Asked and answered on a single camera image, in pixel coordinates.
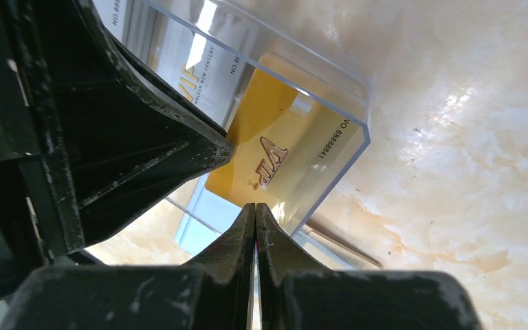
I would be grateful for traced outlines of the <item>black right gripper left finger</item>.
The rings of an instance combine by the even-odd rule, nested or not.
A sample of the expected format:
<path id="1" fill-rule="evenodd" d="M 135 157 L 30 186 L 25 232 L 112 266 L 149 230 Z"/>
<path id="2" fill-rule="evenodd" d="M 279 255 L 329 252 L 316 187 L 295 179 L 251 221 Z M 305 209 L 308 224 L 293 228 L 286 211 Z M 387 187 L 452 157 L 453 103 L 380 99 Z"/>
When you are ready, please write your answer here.
<path id="1" fill-rule="evenodd" d="M 32 272 L 2 329 L 250 329 L 256 206 L 188 262 Z"/>

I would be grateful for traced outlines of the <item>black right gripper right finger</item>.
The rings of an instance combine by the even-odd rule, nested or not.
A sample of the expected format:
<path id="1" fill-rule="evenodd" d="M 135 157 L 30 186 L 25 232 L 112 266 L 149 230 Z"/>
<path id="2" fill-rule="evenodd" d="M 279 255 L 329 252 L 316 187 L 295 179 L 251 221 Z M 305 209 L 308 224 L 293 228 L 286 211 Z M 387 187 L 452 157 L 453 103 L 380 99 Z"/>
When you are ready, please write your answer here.
<path id="1" fill-rule="evenodd" d="M 264 329 L 480 329 L 457 279 L 434 271 L 325 267 L 255 208 Z"/>

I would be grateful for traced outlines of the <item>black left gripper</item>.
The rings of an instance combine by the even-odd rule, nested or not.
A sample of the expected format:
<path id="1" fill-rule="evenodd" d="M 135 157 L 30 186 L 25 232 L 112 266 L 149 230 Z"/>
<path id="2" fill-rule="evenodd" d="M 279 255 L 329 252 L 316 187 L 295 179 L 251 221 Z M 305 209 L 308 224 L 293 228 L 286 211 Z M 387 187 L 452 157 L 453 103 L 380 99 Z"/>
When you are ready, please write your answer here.
<path id="1" fill-rule="evenodd" d="M 92 1 L 0 1 L 0 299 L 231 155 Z"/>

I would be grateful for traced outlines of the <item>clear acrylic card box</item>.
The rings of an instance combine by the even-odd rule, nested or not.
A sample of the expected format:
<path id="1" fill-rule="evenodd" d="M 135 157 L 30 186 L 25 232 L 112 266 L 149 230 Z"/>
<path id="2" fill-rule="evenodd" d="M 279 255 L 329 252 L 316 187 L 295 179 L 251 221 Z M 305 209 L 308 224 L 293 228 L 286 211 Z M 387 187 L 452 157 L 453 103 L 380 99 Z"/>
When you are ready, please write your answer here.
<path id="1" fill-rule="evenodd" d="M 295 234 L 369 144 L 366 90 L 233 1 L 97 1 L 105 27 L 232 143 L 228 164 L 168 200 L 177 235 L 265 203 Z"/>

